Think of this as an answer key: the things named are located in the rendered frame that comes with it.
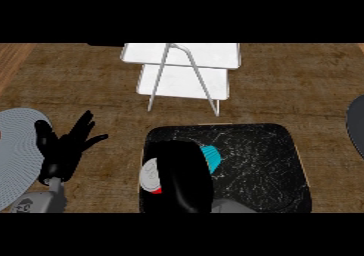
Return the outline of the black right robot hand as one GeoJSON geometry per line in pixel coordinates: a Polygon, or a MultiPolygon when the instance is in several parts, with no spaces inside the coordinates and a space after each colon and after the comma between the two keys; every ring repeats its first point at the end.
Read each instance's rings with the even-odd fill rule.
{"type": "Polygon", "coordinates": [[[213,181],[207,161],[194,142],[153,144],[161,193],[157,210],[163,213],[210,213],[213,181]]]}

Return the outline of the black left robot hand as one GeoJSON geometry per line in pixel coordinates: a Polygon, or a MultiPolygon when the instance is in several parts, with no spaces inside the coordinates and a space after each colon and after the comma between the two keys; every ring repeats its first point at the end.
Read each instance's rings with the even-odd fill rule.
{"type": "Polygon", "coordinates": [[[107,134],[89,138],[95,126],[92,118],[92,112],[86,111],[70,132],[61,137],[57,136],[45,120],[34,122],[36,146],[43,155],[37,180],[46,186],[51,185],[52,178],[58,178],[62,182],[71,179],[83,152],[108,138],[107,134]]]}

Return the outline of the red rimmed can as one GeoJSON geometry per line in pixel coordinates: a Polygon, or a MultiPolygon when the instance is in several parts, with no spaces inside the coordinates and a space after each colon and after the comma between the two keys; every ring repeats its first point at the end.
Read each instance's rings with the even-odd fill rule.
{"type": "Polygon", "coordinates": [[[150,159],[139,172],[139,185],[141,188],[153,193],[160,194],[161,193],[161,183],[158,178],[158,169],[157,169],[157,159],[150,159]]]}

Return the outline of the black speckled tray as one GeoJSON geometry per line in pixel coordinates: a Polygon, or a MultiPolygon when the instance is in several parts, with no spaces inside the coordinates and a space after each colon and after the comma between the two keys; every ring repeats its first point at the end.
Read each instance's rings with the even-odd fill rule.
{"type": "MultiPolygon", "coordinates": [[[[156,158],[153,144],[161,141],[213,145],[222,162],[210,173],[213,201],[231,199],[254,213],[309,213],[312,198],[297,149],[287,129],[278,124],[166,126],[147,135],[142,166],[156,158]]],[[[157,210],[158,194],[139,185],[139,211],[157,210]]]]}

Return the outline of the white tiered shelf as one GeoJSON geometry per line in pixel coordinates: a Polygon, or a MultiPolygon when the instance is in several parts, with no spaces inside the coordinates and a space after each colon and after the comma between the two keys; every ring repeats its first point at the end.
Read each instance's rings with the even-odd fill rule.
{"type": "Polygon", "coordinates": [[[219,115],[229,98],[228,71],[241,66],[238,43],[126,43],[120,59],[141,64],[136,92],[150,96],[206,99],[219,115]]]}

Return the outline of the cyan cupcake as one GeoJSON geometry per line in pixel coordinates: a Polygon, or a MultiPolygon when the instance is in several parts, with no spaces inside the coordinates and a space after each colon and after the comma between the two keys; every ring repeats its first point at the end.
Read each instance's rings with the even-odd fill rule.
{"type": "Polygon", "coordinates": [[[222,162],[219,150],[213,145],[201,146],[200,149],[206,158],[210,173],[215,173],[222,162]]]}

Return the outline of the grey round placemat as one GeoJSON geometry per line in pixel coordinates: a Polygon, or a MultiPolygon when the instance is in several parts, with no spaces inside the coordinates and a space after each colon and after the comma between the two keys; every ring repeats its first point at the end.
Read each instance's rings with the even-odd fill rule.
{"type": "Polygon", "coordinates": [[[31,108],[0,111],[0,211],[27,192],[40,174],[37,120],[51,123],[46,115],[31,108]]]}

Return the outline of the dark grey round object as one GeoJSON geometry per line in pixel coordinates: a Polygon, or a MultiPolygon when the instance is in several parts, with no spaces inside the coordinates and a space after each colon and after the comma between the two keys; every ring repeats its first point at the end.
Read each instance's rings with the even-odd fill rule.
{"type": "Polygon", "coordinates": [[[355,98],[347,107],[346,128],[350,141],[364,158],[364,95],[355,98]]]}

